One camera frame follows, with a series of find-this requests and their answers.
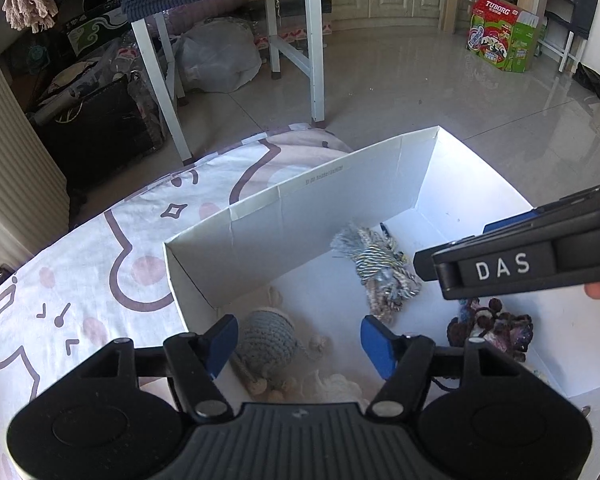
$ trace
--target finger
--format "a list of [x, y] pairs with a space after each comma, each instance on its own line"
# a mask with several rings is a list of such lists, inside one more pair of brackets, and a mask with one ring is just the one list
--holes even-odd
[[587, 283], [587, 285], [584, 286], [584, 291], [590, 298], [600, 300], [600, 283]]

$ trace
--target white crochet toy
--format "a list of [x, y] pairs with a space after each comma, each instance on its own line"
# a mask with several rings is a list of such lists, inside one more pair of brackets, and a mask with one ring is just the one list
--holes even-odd
[[300, 395], [304, 402], [317, 404], [357, 402], [363, 413], [369, 405], [360, 385], [349, 381], [342, 374], [333, 374], [323, 379], [318, 370], [314, 370], [302, 380], [300, 389]]
[[282, 378], [298, 350], [309, 360], [321, 357], [327, 339], [312, 336], [308, 349], [296, 338], [291, 318], [280, 310], [282, 295], [269, 287], [269, 306], [252, 311], [240, 322], [238, 345], [232, 362], [252, 396], [269, 390], [269, 402], [283, 402], [284, 393], [296, 387], [294, 378]]

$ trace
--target storage box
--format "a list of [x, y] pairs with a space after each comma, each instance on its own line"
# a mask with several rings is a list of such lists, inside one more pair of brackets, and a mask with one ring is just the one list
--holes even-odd
[[467, 48], [505, 72], [524, 72], [539, 18], [498, 0], [478, 0]]
[[109, 0], [95, 9], [87, 10], [69, 20], [62, 28], [78, 59], [130, 29], [131, 23], [122, 12], [120, 0]]
[[[275, 137], [269, 140], [275, 144]], [[301, 340], [315, 333], [330, 339], [323, 360], [296, 358], [290, 374], [302, 378], [315, 367], [322, 374], [341, 373], [371, 399], [382, 381], [360, 346], [360, 322], [368, 314], [365, 289], [352, 261], [330, 251], [334, 234], [350, 221], [376, 228], [382, 221], [401, 250], [413, 256], [529, 208], [462, 142], [440, 127], [428, 128], [276, 184], [180, 233], [165, 244], [168, 277], [184, 323], [198, 333], [222, 314], [240, 320], [263, 306], [267, 287], [274, 285]], [[513, 313], [533, 316], [530, 364], [577, 406], [591, 406], [594, 452], [583, 478], [597, 478], [600, 301], [588, 299], [582, 287], [503, 300]], [[448, 346], [446, 327], [457, 311], [458, 303], [445, 301], [436, 282], [425, 283], [391, 328]], [[248, 400], [230, 366], [217, 384], [234, 406]]]

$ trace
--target crocheted toy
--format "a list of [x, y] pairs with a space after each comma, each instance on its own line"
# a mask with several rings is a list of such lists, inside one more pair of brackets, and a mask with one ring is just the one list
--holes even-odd
[[298, 351], [314, 361], [321, 357], [326, 338], [313, 336], [308, 349], [296, 338], [296, 329], [290, 317], [279, 307], [282, 296], [269, 288], [269, 306], [251, 312], [240, 322], [238, 345], [232, 362], [238, 369], [252, 396], [269, 390], [269, 402], [283, 402], [284, 393], [297, 384], [294, 378], [282, 377], [283, 371]]
[[482, 337], [498, 350], [523, 363], [529, 344], [534, 337], [531, 316], [514, 316], [504, 312], [502, 302], [492, 298], [489, 306], [481, 306], [478, 298], [460, 300], [458, 317], [446, 328], [451, 346], [464, 346], [469, 337]]
[[380, 227], [382, 234], [350, 224], [335, 235], [331, 249], [355, 262], [371, 314], [391, 324], [394, 312], [400, 312], [402, 304], [416, 296], [422, 284], [408, 270], [409, 259], [397, 250], [397, 242], [385, 225]]

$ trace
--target white radiator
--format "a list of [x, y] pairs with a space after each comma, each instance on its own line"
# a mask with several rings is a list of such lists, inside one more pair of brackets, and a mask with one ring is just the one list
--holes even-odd
[[17, 269], [66, 234], [66, 179], [0, 70], [0, 266]]

